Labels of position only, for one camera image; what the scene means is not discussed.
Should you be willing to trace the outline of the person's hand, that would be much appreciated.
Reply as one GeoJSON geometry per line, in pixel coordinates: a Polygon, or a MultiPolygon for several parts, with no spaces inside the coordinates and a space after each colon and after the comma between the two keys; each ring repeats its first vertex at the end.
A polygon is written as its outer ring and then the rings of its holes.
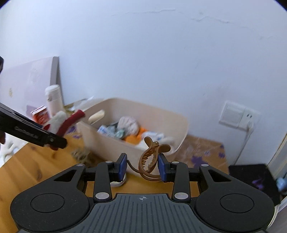
{"type": "Polygon", "coordinates": [[[0,131],[0,143],[5,144],[6,142],[6,134],[3,131],[0,131]]]}

